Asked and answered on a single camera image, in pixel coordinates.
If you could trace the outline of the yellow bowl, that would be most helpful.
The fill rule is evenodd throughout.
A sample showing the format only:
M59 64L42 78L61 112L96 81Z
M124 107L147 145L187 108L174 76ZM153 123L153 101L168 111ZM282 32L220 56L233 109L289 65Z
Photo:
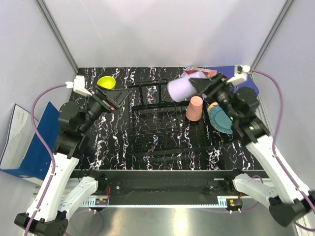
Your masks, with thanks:
M116 79L112 76L103 76L98 80L97 85L105 89L115 89Z

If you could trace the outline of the cream bird pattern plate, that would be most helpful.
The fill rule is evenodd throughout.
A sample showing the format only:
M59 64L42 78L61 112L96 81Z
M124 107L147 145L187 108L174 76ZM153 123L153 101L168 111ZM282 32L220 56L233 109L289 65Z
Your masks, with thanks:
M208 108L207 108L207 113L209 114L210 111L211 111L214 107L216 107L217 105L218 105L217 102L211 103L211 104L208 106Z

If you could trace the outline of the lavender plastic cup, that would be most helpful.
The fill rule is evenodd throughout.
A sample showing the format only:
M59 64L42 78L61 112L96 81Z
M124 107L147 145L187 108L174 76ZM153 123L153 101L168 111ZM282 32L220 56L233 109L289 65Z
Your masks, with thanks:
M175 102L182 102L185 99L196 94L196 90L191 85L189 79L190 79L189 76L185 76L168 82L167 84L168 93Z

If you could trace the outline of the teal scalloped plate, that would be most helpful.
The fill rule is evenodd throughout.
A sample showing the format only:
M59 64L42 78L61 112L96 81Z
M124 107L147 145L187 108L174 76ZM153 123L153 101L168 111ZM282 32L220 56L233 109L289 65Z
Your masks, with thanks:
M209 111L211 125L219 132L232 135L232 120L220 106L214 106Z

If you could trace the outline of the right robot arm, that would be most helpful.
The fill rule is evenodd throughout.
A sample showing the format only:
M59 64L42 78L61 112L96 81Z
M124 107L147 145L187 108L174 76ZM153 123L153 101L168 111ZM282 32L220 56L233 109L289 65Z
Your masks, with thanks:
M281 226L303 217L314 209L315 193L294 173L280 151L274 136L256 116L259 105L256 92L242 87L234 92L233 85L221 73L210 79L191 78L197 94L215 101L232 120L232 132L247 150L255 156L273 183L273 187L251 178L240 170L231 172L223 183L229 195L246 194L266 208Z

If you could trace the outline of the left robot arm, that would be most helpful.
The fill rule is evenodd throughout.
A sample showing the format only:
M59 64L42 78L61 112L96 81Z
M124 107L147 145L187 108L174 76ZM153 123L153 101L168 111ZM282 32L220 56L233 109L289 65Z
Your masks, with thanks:
M62 236L75 211L91 194L102 194L106 190L106 177L91 170L65 197L63 191L68 180L83 157L88 146L88 130L104 113L121 108L130 94L130 89L106 89L96 86L95 91L84 91L89 97L85 107L69 101L60 107L58 119L60 129L56 144L50 148L40 133L36 135L44 144L51 164L42 186L26 212L17 214L14 223L24 229L24 234L35 236Z

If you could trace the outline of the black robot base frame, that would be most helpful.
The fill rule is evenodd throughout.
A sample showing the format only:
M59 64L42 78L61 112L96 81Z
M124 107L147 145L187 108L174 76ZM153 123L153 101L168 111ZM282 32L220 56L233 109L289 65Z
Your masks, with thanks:
M101 187L110 188L110 207L225 207L221 196L238 197L233 171L100 170Z

